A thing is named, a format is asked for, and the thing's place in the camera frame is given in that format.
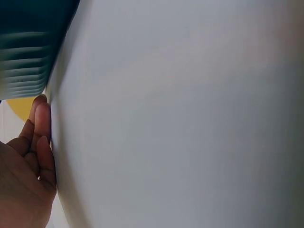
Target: teal object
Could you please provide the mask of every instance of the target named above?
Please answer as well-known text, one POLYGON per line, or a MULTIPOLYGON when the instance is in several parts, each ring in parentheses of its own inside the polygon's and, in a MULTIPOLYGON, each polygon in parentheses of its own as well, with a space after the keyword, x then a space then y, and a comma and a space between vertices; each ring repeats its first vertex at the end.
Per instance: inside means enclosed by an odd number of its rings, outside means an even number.
POLYGON ((37 96, 79 0, 0 0, 0 100, 37 96))

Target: white surface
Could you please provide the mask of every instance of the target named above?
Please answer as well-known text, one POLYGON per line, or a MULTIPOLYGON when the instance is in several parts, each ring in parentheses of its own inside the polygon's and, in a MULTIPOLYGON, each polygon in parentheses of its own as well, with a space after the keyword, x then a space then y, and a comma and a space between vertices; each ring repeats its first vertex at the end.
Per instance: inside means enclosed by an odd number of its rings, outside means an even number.
POLYGON ((71 227, 304 225, 303 5, 264 2, 81 1, 49 86, 71 227))

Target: yellow object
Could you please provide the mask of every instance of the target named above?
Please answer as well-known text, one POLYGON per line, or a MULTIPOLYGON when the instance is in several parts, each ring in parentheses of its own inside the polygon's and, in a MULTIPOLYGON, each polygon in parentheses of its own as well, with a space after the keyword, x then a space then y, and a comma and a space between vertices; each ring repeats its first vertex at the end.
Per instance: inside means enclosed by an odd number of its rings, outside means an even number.
POLYGON ((26 121, 29 117, 29 112, 34 99, 35 97, 18 98, 7 100, 6 102, 21 120, 26 121))

